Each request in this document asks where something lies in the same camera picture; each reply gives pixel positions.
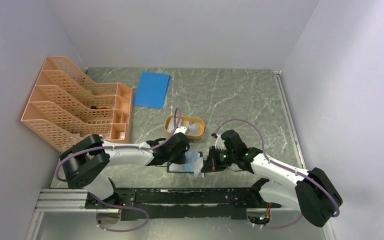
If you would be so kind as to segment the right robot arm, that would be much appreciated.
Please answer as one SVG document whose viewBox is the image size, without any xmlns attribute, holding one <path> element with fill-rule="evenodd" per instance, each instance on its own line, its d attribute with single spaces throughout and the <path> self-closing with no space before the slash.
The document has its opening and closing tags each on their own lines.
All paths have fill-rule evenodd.
<svg viewBox="0 0 384 240">
<path fill-rule="evenodd" d="M 319 228 L 338 216 L 343 199 L 322 169 L 308 170 L 283 163 L 261 149 L 247 147 L 234 130 L 213 136 L 216 141 L 209 148 L 201 173 L 221 172 L 237 165 L 240 170 L 263 178 L 262 186 L 250 193 L 255 207 L 279 204 L 299 211 Z"/>
</svg>

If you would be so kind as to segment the black leather card holder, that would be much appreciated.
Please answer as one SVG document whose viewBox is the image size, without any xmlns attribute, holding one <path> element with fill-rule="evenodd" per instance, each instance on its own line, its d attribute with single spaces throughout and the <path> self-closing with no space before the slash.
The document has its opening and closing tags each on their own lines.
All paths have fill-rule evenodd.
<svg viewBox="0 0 384 240">
<path fill-rule="evenodd" d="M 203 158 L 202 152 L 187 151 L 185 153 L 185 163 L 183 164 L 172 163 L 166 168 L 166 171 L 168 173 L 194 174 L 193 161 L 198 158 Z"/>
</svg>

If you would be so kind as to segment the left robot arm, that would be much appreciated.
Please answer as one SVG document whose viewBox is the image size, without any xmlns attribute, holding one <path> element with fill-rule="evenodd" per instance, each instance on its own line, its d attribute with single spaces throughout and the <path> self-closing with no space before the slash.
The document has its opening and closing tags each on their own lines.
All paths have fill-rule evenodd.
<svg viewBox="0 0 384 240">
<path fill-rule="evenodd" d="M 103 141 L 99 135 L 92 134 L 61 154 L 55 176 L 67 182 L 70 189 L 87 190 L 98 197 L 104 207 L 112 208 L 118 203 L 119 194 L 114 183 L 102 173 L 104 169 L 121 165 L 181 164 L 189 148 L 190 140 L 182 132 L 139 144 Z"/>
</svg>

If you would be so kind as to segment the yellow oval tray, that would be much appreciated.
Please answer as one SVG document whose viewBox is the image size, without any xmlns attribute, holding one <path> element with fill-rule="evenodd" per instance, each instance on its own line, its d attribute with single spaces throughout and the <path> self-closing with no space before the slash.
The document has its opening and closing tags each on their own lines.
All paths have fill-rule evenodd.
<svg viewBox="0 0 384 240">
<path fill-rule="evenodd" d="M 203 119 L 192 116 L 181 116 L 179 126 L 188 128 L 187 137 L 191 140 L 199 140 L 205 132 L 205 122 Z M 174 130 L 176 119 L 174 115 L 169 115 L 165 119 L 164 128 L 168 135 Z"/>
</svg>

